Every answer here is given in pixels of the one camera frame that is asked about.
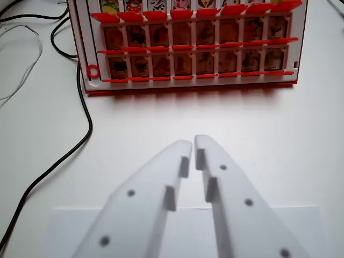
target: flip-up character card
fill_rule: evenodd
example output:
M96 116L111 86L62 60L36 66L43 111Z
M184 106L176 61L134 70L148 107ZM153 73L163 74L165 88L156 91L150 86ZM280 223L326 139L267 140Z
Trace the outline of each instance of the flip-up character card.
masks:
M241 71L258 71L260 54L257 49L247 49L242 51Z
M171 76L170 60L165 55L152 55L153 76Z
M100 0L102 12L115 15L119 12L118 0Z
M127 38L129 47L146 47L145 30L140 25L127 26Z
M210 20L200 20L196 22L196 44L214 44L215 26Z
M174 73L176 76L191 75L192 59L189 54L174 55Z
M190 0L171 0L173 10L190 10Z
M285 38L287 25L284 16L269 17L268 39Z
M239 24L235 19L220 20L220 44L238 41Z
M226 5L240 4L240 0L221 0L221 1L222 1L221 9L225 7Z
M126 12L142 12L142 0L124 0Z
M197 9L214 8L215 0L197 0Z
M112 79L128 77L127 63L123 58L109 58L109 67Z
M243 28L243 40L261 40L263 33L263 22L259 17L246 18Z
M219 52L219 73L232 73L237 70L237 55L234 51Z
M265 51L264 70L282 70L284 52L280 48L268 48Z
M150 45L156 46L168 46L168 29L163 24L151 24L149 26L150 33Z
M173 45L191 45L191 27L188 23L173 23Z
M130 58L131 73L133 77L148 77L148 62L143 56L132 56Z
M211 55L210 52L199 52L196 54L196 73L214 73L214 57Z
M264 0L245 0L246 5L261 4L264 2L265 2Z
M163 11L166 12L166 0L147 0L149 11Z
M123 34L119 27L104 27L107 50L119 50L123 47Z

